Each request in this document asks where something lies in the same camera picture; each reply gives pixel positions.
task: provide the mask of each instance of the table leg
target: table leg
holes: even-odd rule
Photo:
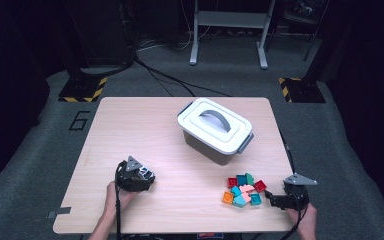
[[[270,27],[270,21],[271,21],[271,17],[273,14],[273,8],[274,8],[275,2],[276,2],[276,0],[270,1],[270,6],[269,6],[269,9],[267,11],[267,16],[266,16],[266,19],[264,22],[263,34],[261,35],[261,41],[257,42],[257,50],[258,50],[258,57],[260,59],[260,67],[264,70],[268,68],[266,53],[264,51],[264,43],[266,41],[267,32],[268,32],[269,27]]]
[[[198,0],[195,0],[195,12],[194,12],[194,19],[193,19],[193,45],[192,45],[192,52],[191,52],[191,58],[189,60],[190,65],[196,65],[196,61],[198,58]]]

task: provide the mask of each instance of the box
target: box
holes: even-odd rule
[[[219,165],[242,153],[254,137],[247,119],[207,98],[187,105],[177,122],[186,143]]]

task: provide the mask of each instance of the orange block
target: orange block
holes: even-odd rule
[[[228,191],[224,192],[222,202],[231,205],[233,203],[233,193]]]

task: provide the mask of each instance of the wooden table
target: wooden table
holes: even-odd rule
[[[209,98],[253,125],[242,154],[220,166],[184,141],[178,112],[195,98],[104,98],[93,120],[54,231],[91,233],[103,211],[106,186],[118,163],[132,155],[156,181],[122,213],[122,233],[267,232],[291,228],[285,211],[263,203],[243,208],[222,203],[227,178],[252,174],[283,195],[292,174],[270,103],[265,98]]]

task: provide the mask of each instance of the container handle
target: container handle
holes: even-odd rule
[[[227,121],[227,119],[223,116],[223,114],[221,114],[217,111],[214,111],[214,110],[205,110],[201,114],[199,114],[199,116],[207,115],[207,114],[212,115],[212,116],[216,117],[218,120],[220,120],[220,122],[221,122],[221,124],[223,124],[224,130],[226,130],[226,132],[230,131],[230,124]]]

